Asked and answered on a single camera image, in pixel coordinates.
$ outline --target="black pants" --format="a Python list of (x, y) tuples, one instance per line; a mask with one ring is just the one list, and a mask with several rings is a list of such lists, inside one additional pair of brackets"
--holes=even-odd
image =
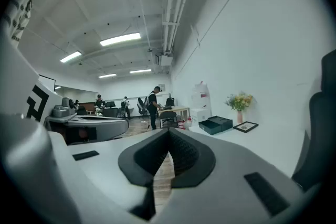
[(130, 113), (130, 110), (128, 109), (128, 106), (125, 107), (124, 118), (126, 118), (126, 113), (127, 113), (127, 118), (130, 120), (131, 119), (131, 113)]
[(149, 114), (151, 115), (151, 125), (152, 125), (152, 129), (155, 130), (155, 129), (156, 129), (156, 125), (155, 125), (155, 120), (156, 120), (156, 110), (149, 110)]

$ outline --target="flower vase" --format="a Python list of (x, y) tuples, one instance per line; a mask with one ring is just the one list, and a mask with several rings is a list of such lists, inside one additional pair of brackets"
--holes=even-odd
[(238, 124), (242, 124), (243, 123), (243, 115), (241, 113), (241, 110), (238, 110), (237, 112), (238, 112), (238, 114), (237, 114), (237, 122), (238, 122)]

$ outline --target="gray floor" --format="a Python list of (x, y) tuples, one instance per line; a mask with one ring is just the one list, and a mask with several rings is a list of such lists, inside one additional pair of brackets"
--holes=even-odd
[[(119, 137), (128, 137), (132, 135), (137, 135), (151, 131), (152, 128), (148, 127), (150, 118), (132, 118), (130, 120), (130, 126), (126, 133), (120, 135)], [(160, 127), (159, 120), (156, 119), (156, 127)], [(156, 212), (162, 210), (164, 204), (166, 203), (170, 193), (171, 193), (171, 179), (174, 178), (174, 167), (170, 161), (169, 155), (163, 161), (158, 172), (154, 176), (154, 198), (155, 198), (155, 208)]]

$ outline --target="backpack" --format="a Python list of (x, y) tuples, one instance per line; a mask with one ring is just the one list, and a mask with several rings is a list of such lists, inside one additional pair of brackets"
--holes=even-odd
[(144, 105), (145, 105), (145, 108), (148, 109), (149, 105), (151, 104), (151, 102), (149, 103), (149, 96), (151, 94), (155, 94), (154, 92), (151, 92), (147, 97), (145, 97), (145, 102), (144, 102)]

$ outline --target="white countertop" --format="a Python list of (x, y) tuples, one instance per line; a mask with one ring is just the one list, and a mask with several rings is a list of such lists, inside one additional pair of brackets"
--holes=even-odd
[(303, 130), (271, 124), (261, 124), (248, 133), (229, 129), (209, 135), (199, 126), (192, 126), (189, 130), (241, 145), (273, 164), (289, 177), (292, 177), (295, 171), (305, 137)]

